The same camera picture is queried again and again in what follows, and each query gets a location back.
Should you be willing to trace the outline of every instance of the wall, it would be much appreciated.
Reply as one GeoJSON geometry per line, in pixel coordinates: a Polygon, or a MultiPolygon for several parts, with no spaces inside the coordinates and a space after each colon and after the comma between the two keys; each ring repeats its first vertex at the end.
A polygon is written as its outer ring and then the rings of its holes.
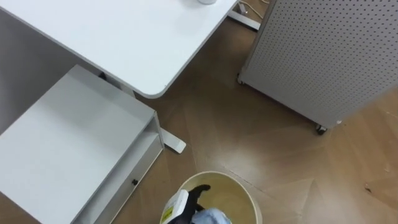
{"type": "Polygon", "coordinates": [[[0,134],[77,63],[100,72],[0,11],[0,134]]]}

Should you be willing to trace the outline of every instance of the caster wheel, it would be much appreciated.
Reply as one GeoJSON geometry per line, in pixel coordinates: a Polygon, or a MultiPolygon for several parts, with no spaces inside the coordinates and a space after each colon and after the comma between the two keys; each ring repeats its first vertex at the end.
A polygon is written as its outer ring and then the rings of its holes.
{"type": "Polygon", "coordinates": [[[321,135],[323,135],[328,129],[325,128],[325,127],[323,127],[322,125],[318,124],[316,130],[317,130],[318,135],[321,136],[321,135]]]}
{"type": "Polygon", "coordinates": [[[236,76],[236,81],[239,85],[244,85],[244,82],[239,78],[239,74],[236,76]]]}

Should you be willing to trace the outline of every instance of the beige trash can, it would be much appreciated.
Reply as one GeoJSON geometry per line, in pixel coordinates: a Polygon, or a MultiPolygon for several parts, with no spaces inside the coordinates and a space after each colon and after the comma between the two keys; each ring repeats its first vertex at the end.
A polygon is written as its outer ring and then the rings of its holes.
{"type": "Polygon", "coordinates": [[[201,172],[185,181],[180,189],[189,191],[201,184],[211,186],[209,191],[202,192],[198,201],[204,208],[223,211],[232,224],[262,224],[257,202],[234,178],[220,172],[201,172]]]}

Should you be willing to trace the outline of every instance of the perforated metal panel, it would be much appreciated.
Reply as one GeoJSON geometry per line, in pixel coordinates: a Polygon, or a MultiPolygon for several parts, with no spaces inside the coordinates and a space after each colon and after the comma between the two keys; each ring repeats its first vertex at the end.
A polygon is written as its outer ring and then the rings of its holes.
{"type": "Polygon", "coordinates": [[[331,128],[398,84],[398,1],[278,0],[240,79],[331,128]]]}

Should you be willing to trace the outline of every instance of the cable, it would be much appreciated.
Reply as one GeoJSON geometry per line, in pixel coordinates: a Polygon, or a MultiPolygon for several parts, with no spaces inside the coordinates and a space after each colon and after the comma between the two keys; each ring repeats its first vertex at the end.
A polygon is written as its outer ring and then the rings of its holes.
{"type": "MultiPolygon", "coordinates": [[[[265,0],[260,0],[260,1],[263,2],[263,3],[269,4],[268,1],[265,1],[265,0]]],[[[239,3],[248,6],[254,13],[256,13],[256,15],[257,15],[258,17],[260,17],[261,19],[263,19],[262,15],[261,15],[259,12],[257,12],[249,3],[245,2],[245,1],[239,1],[239,3]]]]}

